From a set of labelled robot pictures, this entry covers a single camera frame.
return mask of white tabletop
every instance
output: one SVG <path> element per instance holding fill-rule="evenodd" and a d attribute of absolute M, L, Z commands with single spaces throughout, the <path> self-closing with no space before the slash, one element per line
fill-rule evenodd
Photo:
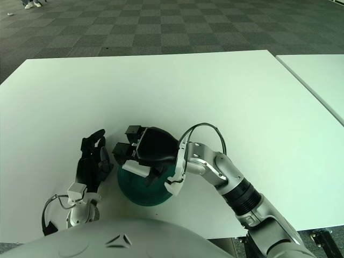
<path fill-rule="evenodd" d="M 277 59 L 344 126 L 344 55 L 279 55 Z"/>
<path fill-rule="evenodd" d="M 207 121 L 228 156 L 298 230 L 344 224 L 344 127 L 269 52 L 26 60 L 0 86 L 0 241 L 42 237 L 51 195 L 75 179 L 82 137 L 106 130 L 107 148 L 128 125 L 179 138 Z M 193 140 L 220 150 L 208 128 Z M 154 207 L 127 200 L 113 171 L 100 186 L 101 218 L 156 218 L 205 238 L 245 234 L 200 176 Z M 47 220 L 65 227 L 57 201 Z"/>

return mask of green bowl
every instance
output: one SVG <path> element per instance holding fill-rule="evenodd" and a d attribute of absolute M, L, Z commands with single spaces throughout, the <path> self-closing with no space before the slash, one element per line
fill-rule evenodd
<path fill-rule="evenodd" d="M 173 176 L 175 166 L 168 167 L 167 171 L 163 173 L 150 186 L 146 186 L 146 178 L 131 173 L 119 166 L 117 171 L 118 184 L 124 195 L 141 206 L 155 206 L 163 203 L 172 196 L 164 186 L 167 177 Z"/>

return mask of checkered carpet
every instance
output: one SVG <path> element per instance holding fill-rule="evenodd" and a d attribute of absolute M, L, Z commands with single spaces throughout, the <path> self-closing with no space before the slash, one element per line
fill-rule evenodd
<path fill-rule="evenodd" d="M 24 10 L 19 0 L 0 0 L 0 82 L 31 58 L 252 49 L 344 54 L 344 6 L 328 0 L 41 2 Z"/>

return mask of person's feet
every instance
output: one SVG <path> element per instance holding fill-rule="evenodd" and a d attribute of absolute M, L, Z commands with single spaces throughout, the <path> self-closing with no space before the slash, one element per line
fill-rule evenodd
<path fill-rule="evenodd" d="M 28 2 L 27 5 L 24 7 L 25 9 L 30 9 L 31 7 L 34 7 L 32 2 Z"/>
<path fill-rule="evenodd" d="M 39 2 L 35 3 L 35 2 L 33 1 L 33 4 L 34 4 L 36 7 L 42 7 L 42 5 L 41 5 Z"/>

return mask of black cable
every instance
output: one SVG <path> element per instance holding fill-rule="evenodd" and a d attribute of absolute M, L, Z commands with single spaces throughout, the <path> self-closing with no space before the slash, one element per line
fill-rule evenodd
<path fill-rule="evenodd" d="M 199 127 L 199 126 L 204 126 L 204 125 L 213 128 L 213 129 L 217 132 L 217 134 L 219 135 L 220 140 L 221 140 L 222 152 L 223 152 L 223 154 L 227 155 L 226 142 L 225 142 L 225 140 L 224 140 L 222 134 L 221 134 L 220 131 L 217 129 L 217 127 L 215 127 L 214 125 L 209 124 L 209 123 L 200 123 L 200 124 L 197 124 L 197 125 L 194 125 L 194 126 L 190 127 L 190 128 L 182 135 L 182 137 L 180 137 L 180 139 L 179 139 L 179 141 L 178 141 L 178 145 L 181 144 L 181 142 L 182 142 L 182 140 L 184 139 L 184 137 L 191 131 L 191 133 L 190 133 L 190 135 L 189 135 L 189 138 L 188 138 L 188 142 L 187 142 L 187 146 L 188 146 L 189 141 L 190 141 L 190 138 L 191 138 L 191 134 L 193 133 L 193 131 L 194 131 L 197 127 Z"/>
<path fill-rule="evenodd" d="M 190 142 L 190 139 L 191 139 L 191 135 L 192 133 L 194 132 L 194 130 L 199 127 L 199 126 L 209 126 L 211 128 L 213 128 L 217 134 L 219 135 L 220 137 L 220 140 L 221 140 L 221 145 L 222 145 L 222 151 L 225 155 L 227 155 L 227 147 L 226 147 L 226 142 L 225 142 L 225 139 L 224 137 L 222 136 L 222 134 L 220 133 L 220 131 L 217 129 L 217 127 L 215 127 L 214 125 L 212 124 L 209 124 L 209 123 L 200 123 L 200 124 L 197 124 L 197 125 L 194 125 L 192 127 L 190 127 L 183 135 L 182 137 L 179 139 L 178 141 L 178 145 L 180 146 L 182 140 L 184 139 L 184 137 L 190 132 L 189 134 L 189 137 L 188 137 L 188 140 L 186 142 L 186 147 L 185 147 L 185 159 L 187 161 L 187 158 L 188 158 L 188 150 L 189 150 L 189 142 Z M 187 169 L 187 165 L 188 165 L 188 162 L 185 163 L 185 168 L 184 168 L 184 172 L 186 171 Z"/>
<path fill-rule="evenodd" d="M 50 234 L 50 233 L 47 233 L 47 226 L 46 226 L 46 224 L 45 224 L 45 210 L 47 209 L 47 206 L 49 205 L 49 203 L 51 203 L 51 202 L 52 202 L 53 200 L 55 200 L 55 199 L 59 199 L 59 202 L 60 202 L 61 207 L 64 208 L 65 210 L 69 210 L 69 209 L 71 209 L 71 208 L 73 208 L 73 207 L 75 206 L 75 204 L 74 204 L 74 205 L 72 205 L 72 206 L 70 206 L 70 207 L 65 207 L 65 206 L 63 205 L 62 201 L 61 201 L 61 197 L 63 197 L 63 198 L 68 198 L 68 195 L 53 195 L 52 197 L 50 197 L 50 198 L 47 200 L 47 202 L 46 202 L 45 205 L 44 205 L 44 208 L 43 208 L 43 211 L 42 211 L 42 218 L 41 218 L 42 230 L 43 230 L 44 235 Z"/>

